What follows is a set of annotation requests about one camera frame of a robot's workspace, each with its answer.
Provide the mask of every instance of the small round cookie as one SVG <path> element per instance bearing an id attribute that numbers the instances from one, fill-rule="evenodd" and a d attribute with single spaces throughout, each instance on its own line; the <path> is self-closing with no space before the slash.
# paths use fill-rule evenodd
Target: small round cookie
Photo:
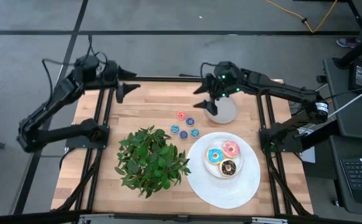
<path id="1" fill-rule="evenodd" d="M 176 118 L 180 119 L 180 120 L 183 120 L 186 118 L 186 113 L 184 111 L 178 111 L 176 113 Z"/>
<path id="2" fill-rule="evenodd" d="M 194 125 L 194 119 L 193 118 L 186 118 L 186 125 L 191 127 Z"/>
<path id="3" fill-rule="evenodd" d="M 179 137 L 180 140 L 187 140 L 188 133 L 186 131 L 181 131 L 181 132 L 179 132 L 178 137 Z"/>
<path id="4" fill-rule="evenodd" d="M 178 134 L 179 133 L 179 127 L 178 125 L 172 125 L 170 128 L 171 134 Z"/>
<path id="5" fill-rule="evenodd" d="M 200 135 L 200 131 L 197 130 L 196 128 L 193 128 L 193 129 L 191 130 L 191 137 L 192 137 L 192 138 L 198 138 L 199 135 Z"/>
<path id="6" fill-rule="evenodd" d="M 224 159 L 219 164 L 219 171 L 225 176 L 234 175 L 236 172 L 236 164 L 230 159 Z"/>
<path id="7" fill-rule="evenodd" d="M 218 164 L 224 159 L 224 155 L 220 149 L 212 148 L 207 151 L 207 159 L 212 164 Z"/>
<path id="8" fill-rule="evenodd" d="M 222 147 L 224 155 L 229 158 L 235 158 L 240 151 L 239 146 L 234 141 L 227 141 Z"/>

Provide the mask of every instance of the pink cookie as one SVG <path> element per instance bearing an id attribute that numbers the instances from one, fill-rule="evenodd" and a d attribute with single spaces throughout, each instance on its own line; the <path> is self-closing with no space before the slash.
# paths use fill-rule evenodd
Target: pink cookie
<path id="1" fill-rule="evenodd" d="M 180 120 L 183 120 L 186 118 L 186 113 L 184 111 L 178 111 L 176 113 L 176 118 L 180 119 Z"/>
<path id="2" fill-rule="evenodd" d="M 234 141 L 227 141 L 225 142 L 225 144 L 223 145 L 222 147 L 222 151 L 224 152 L 224 155 L 226 157 L 229 157 L 229 158 L 235 158 L 239 151 L 240 151 L 240 148 L 239 146 L 236 144 L 236 142 Z"/>

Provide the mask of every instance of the person's foot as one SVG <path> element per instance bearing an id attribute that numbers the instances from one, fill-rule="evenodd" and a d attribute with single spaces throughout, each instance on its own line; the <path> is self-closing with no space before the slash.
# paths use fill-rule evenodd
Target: person's foot
<path id="1" fill-rule="evenodd" d="M 356 38 L 341 38 L 336 41 L 340 47 L 354 48 L 358 45 Z"/>

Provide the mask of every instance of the green plant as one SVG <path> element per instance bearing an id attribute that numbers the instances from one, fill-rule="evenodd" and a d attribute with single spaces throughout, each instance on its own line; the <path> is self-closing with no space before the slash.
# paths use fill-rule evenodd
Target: green plant
<path id="1" fill-rule="evenodd" d="M 141 128 L 120 141 L 119 163 L 115 167 L 124 175 L 122 185 L 139 189 L 140 196 L 146 192 L 146 198 L 161 188 L 169 189 L 170 181 L 176 180 L 174 185 L 181 183 L 182 173 L 191 173 L 186 167 L 189 159 L 185 158 L 185 151 L 178 154 L 176 146 L 166 143 L 171 137 L 154 128 Z"/>

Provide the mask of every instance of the butcher block tabletop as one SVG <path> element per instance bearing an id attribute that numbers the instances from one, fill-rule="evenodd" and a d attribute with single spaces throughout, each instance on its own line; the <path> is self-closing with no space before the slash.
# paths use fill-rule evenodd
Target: butcher block tabletop
<path id="1" fill-rule="evenodd" d="M 260 120 L 256 96 L 250 96 L 241 92 L 233 94 L 231 97 L 237 103 L 238 108 L 236 120 L 228 124 L 217 124 L 209 120 L 204 115 L 202 109 L 192 107 L 192 105 L 201 102 L 204 97 L 207 97 L 206 94 L 193 95 L 193 91 L 199 86 L 199 83 L 137 83 L 141 84 L 141 87 L 129 93 L 122 104 L 118 104 L 113 100 L 108 121 L 110 134 L 108 145 L 103 151 L 100 164 L 97 189 L 92 208 L 94 212 L 246 216 L 274 215 L 267 164 L 259 141 L 258 130 L 260 128 Z M 105 92 L 103 99 L 99 124 L 102 123 L 107 95 L 108 91 Z M 97 98 L 98 91 L 87 91 L 85 95 L 79 99 L 74 123 L 77 124 L 85 119 L 93 118 Z M 262 99 L 265 115 L 267 116 L 265 97 L 262 97 Z M 276 122 L 284 122 L 291 117 L 286 100 L 272 97 L 272 104 Z M 200 130 L 201 136 L 223 131 L 235 134 L 251 145 L 260 163 L 261 178 L 257 192 L 246 204 L 233 209 L 221 209 L 210 205 L 201 200 L 193 192 L 186 177 L 183 178 L 181 185 L 171 186 L 168 190 L 162 189 L 148 199 L 138 197 L 138 189 L 130 190 L 126 186 L 121 186 L 121 175 L 117 174 L 114 170 L 114 167 L 118 164 L 117 153 L 120 147 L 119 141 L 126 138 L 130 132 L 135 132 L 139 128 L 147 128 L 152 125 L 168 133 L 169 127 L 173 124 L 184 127 L 185 121 L 180 121 L 176 118 L 177 111 L 185 111 L 188 116 L 196 120 L 194 128 Z M 269 119 L 267 118 L 266 120 L 267 125 L 269 125 Z M 175 144 L 179 151 L 185 150 L 186 153 L 188 153 L 192 144 L 196 142 L 196 139 L 188 138 L 182 141 L 177 136 L 174 136 L 170 142 Z M 52 201 L 52 208 L 57 208 L 62 205 L 74 188 L 76 188 L 81 178 L 85 154 L 86 149 L 76 149 L 64 159 Z M 283 153 L 282 156 L 287 184 L 290 190 L 304 208 L 312 213 L 311 200 L 301 161 L 292 153 Z M 86 191 L 83 196 L 82 208 L 86 208 L 89 187 L 88 184 L 85 188 Z M 285 212 L 282 191 L 278 186 L 277 189 L 281 212 Z"/>

